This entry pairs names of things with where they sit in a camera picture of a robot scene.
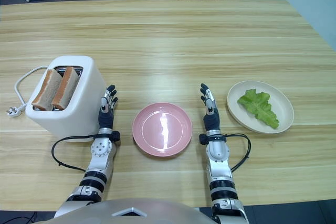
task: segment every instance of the pink plate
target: pink plate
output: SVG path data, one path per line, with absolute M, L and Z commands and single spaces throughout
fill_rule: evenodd
M 171 103 L 154 103 L 137 114 L 133 122 L 133 137 L 145 152 L 172 156 L 182 151 L 191 140 L 192 124 L 180 107 Z

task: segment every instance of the robotic arm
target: robotic arm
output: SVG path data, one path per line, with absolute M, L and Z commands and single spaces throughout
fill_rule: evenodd
M 160 199 L 102 200 L 102 193 L 113 169 L 116 152 L 115 142 L 120 134 L 113 131 L 113 109 L 117 91 L 111 85 L 101 98 L 99 132 L 91 146 L 92 159 L 81 180 L 68 199 L 48 223 L 229 223 L 249 224 L 243 204 L 237 196 L 232 172 L 228 166 L 229 148 L 226 136 L 220 130 L 219 112 L 211 90 L 204 84 L 201 92 L 206 106 L 204 116 L 205 134 L 199 135 L 200 143 L 206 145 L 207 179 L 211 192 L 213 217 L 209 219 L 199 211 Z
M 199 140 L 202 145 L 206 145 L 207 179 L 213 219 L 217 223 L 248 224 L 228 165 L 230 149 L 226 145 L 226 136 L 221 134 L 216 100 L 208 86 L 203 83 L 201 93 L 201 99 L 206 106 L 206 115 L 203 117 L 206 133 L 200 134 Z
M 117 93 L 115 86 L 111 85 L 101 98 L 101 107 L 98 115 L 99 132 L 94 137 L 91 146 L 91 162 L 81 180 L 61 205 L 55 217 L 66 214 L 78 208 L 100 202 L 102 193 L 113 170 L 113 158 L 116 154 L 115 142 L 119 141 L 120 133 L 113 131 L 113 110 L 118 100 L 114 98 Z

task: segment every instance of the black cable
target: black cable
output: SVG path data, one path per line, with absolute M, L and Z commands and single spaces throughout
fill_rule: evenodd
M 12 218 L 12 219 L 10 219 L 10 220 L 8 220 L 8 221 L 5 221 L 5 222 L 3 222 L 2 224 L 7 224 L 7 223 L 9 223 L 9 222 L 11 222 L 11 221 L 13 221 L 13 220 L 17 220 L 17 219 L 20 219 L 20 218 L 28 219 L 27 223 L 29 223 L 30 221 L 31 221 L 32 223 L 34 223 L 33 219 L 30 218 L 30 217 L 19 216 L 19 217 Z
M 34 223 L 34 222 L 36 221 L 36 217 L 37 217 L 37 212 L 33 212 L 33 215 L 31 216 L 31 220 L 28 220 L 28 221 L 26 222 L 26 224 L 28 224 L 29 222 Z
M 231 168 L 231 172 L 233 173 L 236 169 L 238 169 L 245 161 L 248 159 L 248 155 L 251 152 L 251 140 L 247 137 L 247 135 L 243 133 L 236 133 L 236 134 L 230 134 L 230 135 L 225 135 L 226 137 L 231 137 L 231 136 L 238 136 L 238 137 L 244 137 L 247 140 L 248 146 L 247 146 L 247 151 L 245 156 L 236 164 L 234 167 Z
M 72 166 L 72 165 L 68 165 L 68 164 L 65 164 L 63 162 L 61 162 L 60 160 L 58 160 L 55 155 L 54 155 L 54 150 L 55 150 L 55 147 L 56 145 L 59 143 L 59 142 L 62 142 L 62 141 L 65 141 L 65 140 L 69 140 L 69 139 L 80 139 L 80 138 L 90 138 L 90 137 L 94 137 L 96 136 L 95 135 L 87 135 L 87 136 L 68 136 L 68 137 L 65 137 L 65 138 L 62 138 L 60 140 L 58 140 L 51 148 L 51 155 L 53 156 L 53 159 L 58 163 L 58 165 L 60 166 L 64 166 L 64 167 L 67 167 L 67 168 L 70 168 L 70 169 L 75 169 L 75 170 L 81 170 L 82 172 L 85 172 L 84 169 L 82 168 L 79 168 L 77 166 Z

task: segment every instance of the white toaster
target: white toaster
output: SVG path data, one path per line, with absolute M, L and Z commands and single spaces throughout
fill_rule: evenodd
M 54 68 L 61 73 L 67 66 L 74 66 L 80 75 L 68 106 L 64 110 L 40 111 L 32 105 L 46 76 L 45 71 L 27 103 L 26 115 L 58 138 L 97 134 L 100 99 L 106 90 L 106 83 L 94 60 L 87 56 L 61 56 L 53 60 L 48 69 Z

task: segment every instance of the lettuce leaf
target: lettuce leaf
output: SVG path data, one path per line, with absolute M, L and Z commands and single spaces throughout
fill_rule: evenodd
M 256 119 L 259 119 L 276 129 L 279 126 L 277 115 L 271 110 L 272 105 L 268 103 L 270 95 L 268 93 L 256 94 L 255 89 L 246 90 L 245 94 L 239 98 L 238 103 L 242 104 L 244 108 L 254 114 Z

